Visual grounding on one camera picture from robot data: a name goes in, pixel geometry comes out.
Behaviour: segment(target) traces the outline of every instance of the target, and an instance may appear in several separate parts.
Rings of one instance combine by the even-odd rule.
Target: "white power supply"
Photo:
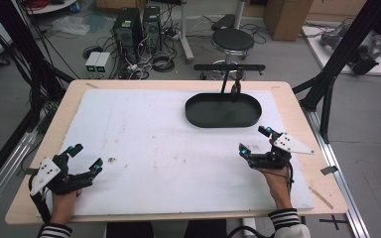
[[[91,53],[85,67],[91,79],[107,79],[113,65],[110,53]]]

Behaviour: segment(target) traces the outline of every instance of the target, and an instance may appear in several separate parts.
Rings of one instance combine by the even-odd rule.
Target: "stool seat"
[[[219,51],[234,56],[248,55],[255,41],[253,38],[237,29],[219,29],[212,34],[212,45]]]

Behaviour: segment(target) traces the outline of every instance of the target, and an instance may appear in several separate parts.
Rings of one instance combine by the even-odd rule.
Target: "gray machine part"
[[[323,33],[320,37],[321,46],[330,46],[335,50],[339,45],[345,33],[348,31],[350,24],[340,24],[335,30]],[[381,41],[373,38],[369,33],[356,53],[349,59],[347,65],[354,71],[355,74],[363,75],[374,66],[379,64],[375,60],[381,55]]]

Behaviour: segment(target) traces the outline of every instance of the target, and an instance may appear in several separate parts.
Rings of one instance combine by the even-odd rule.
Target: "sleeve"
[[[69,238],[71,233],[72,229],[65,225],[49,223],[42,226],[38,238]]]
[[[306,225],[300,224],[297,209],[288,208],[268,214],[275,227],[274,238],[310,238],[311,232]]]

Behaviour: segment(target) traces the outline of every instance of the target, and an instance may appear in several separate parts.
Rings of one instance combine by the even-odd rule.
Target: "white bracket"
[[[36,175],[36,179],[33,182],[30,195],[35,195],[46,186],[55,176],[60,173],[61,169],[49,158],[45,158],[39,167],[39,172]]]
[[[274,142],[274,146],[291,153],[304,153],[312,155],[315,152],[287,132],[283,133],[283,135]]]

